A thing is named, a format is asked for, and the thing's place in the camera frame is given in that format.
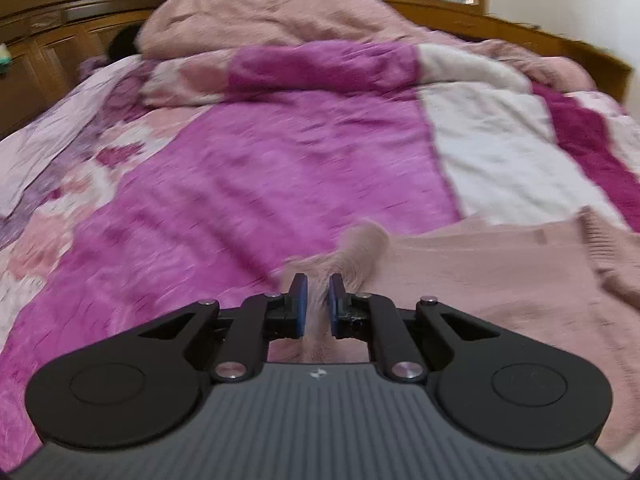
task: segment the wooden headboard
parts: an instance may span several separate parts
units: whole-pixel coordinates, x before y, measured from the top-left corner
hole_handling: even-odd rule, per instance
[[[13,62],[0,76],[0,139],[78,82],[78,64],[104,54],[117,32],[167,0],[0,0],[0,43]]]

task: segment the silver bolt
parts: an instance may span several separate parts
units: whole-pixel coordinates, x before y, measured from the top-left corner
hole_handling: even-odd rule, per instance
[[[421,376],[424,372],[424,368],[422,368],[418,363],[402,361],[394,364],[391,371],[396,377],[400,377],[401,379],[413,379]]]
[[[226,361],[216,366],[216,373],[225,379],[239,379],[246,374],[246,366],[236,361]]]
[[[438,303],[438,298],[436,298],[435,296],[422,296],[420,298],[420,303],[426,305],[435,305],[436,303]]]

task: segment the teal object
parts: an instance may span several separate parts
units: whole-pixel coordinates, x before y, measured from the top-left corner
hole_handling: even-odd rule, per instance
[[[11,54],[4,43],[0,44],[0,74],[5,74],[11,65]]]

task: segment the window sill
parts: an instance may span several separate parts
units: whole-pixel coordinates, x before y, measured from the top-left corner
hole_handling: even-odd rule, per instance
[[[388,4],[412,4],[424,7],[439,7],[441,9],[457,10],[467,14],[484,14],[481,4],[466,4],[458,0],[385,0]]]

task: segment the black object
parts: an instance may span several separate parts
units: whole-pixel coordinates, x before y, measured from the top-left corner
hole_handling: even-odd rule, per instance
[[[267,363],[302,336],[306,277],[240,308],[202,301],[39,370],[45,445],[12,479],[618,480],[595,447],[611,407],[587,361],[463,314],[328,291],[332,332],[372,363]]]
[[[107,57],[111,63],[139,54],[135,40],[140,28],[142,25],[127,25],[118,31],[107,49]]]

